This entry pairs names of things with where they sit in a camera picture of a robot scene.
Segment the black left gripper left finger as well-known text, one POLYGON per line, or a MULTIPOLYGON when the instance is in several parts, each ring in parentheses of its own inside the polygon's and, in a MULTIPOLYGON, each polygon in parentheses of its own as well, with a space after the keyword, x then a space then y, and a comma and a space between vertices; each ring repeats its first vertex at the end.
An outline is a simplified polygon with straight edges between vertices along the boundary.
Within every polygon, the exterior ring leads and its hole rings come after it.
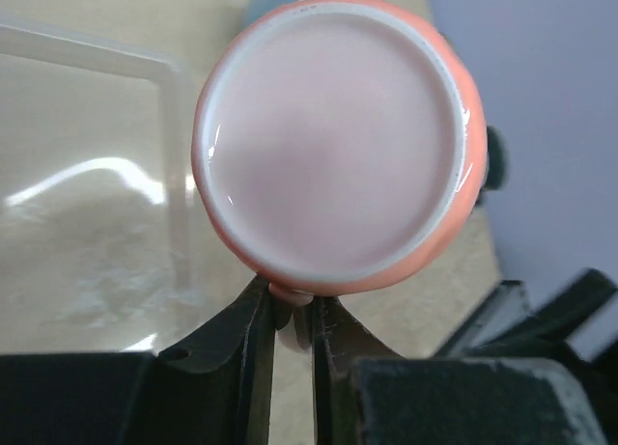
POLYGON ((267 281, 159 353, 1 359, 5 444, 264 444, 274 324, 267 281))

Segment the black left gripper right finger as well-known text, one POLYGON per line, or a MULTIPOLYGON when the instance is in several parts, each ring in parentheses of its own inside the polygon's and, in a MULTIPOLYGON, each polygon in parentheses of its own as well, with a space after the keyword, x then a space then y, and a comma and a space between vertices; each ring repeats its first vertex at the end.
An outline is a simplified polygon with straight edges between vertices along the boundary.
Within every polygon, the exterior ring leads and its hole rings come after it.
POLYGON ((409 359, 335 298, 311 307, 319 444, 605 444, 608 389, 565 345, 409 359))

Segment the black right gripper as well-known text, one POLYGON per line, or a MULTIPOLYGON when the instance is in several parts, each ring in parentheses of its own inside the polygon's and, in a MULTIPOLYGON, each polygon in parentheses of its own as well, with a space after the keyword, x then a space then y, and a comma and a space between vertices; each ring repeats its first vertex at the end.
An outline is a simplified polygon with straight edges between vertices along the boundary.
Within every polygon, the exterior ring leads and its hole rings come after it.
POLYGON ((439 359, 546 359, 564 366, 617 366, 617 342, 593 353, 569 341, 617 295, 617 285, 585 268, 539 308, 530 304, 522 281, 503 280, 435 351, 439 359))

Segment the dark grey mug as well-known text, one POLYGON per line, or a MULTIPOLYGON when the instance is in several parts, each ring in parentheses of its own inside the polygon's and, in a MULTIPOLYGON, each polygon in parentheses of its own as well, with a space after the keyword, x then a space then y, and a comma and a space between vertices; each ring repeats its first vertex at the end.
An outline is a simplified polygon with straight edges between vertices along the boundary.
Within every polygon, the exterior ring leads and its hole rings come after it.
POLYGON ((475 207, 484 202, 486 192, 500 190, 508 177, 508 154, 500 132, 491 125, 487 126, 487 170, 483 185, 477 197, 475 207))

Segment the pink mug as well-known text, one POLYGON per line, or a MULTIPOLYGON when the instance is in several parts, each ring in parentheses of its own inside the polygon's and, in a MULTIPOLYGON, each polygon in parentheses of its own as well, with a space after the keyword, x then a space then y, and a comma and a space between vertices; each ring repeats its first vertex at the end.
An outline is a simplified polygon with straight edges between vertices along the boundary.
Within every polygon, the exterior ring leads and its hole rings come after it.
POLYGON ((477 86, 422 17, 383 0, 302 0, 230 44, 191 145, 215 231, 276 298, 398 284, 471 214, 486 174, 477 86))

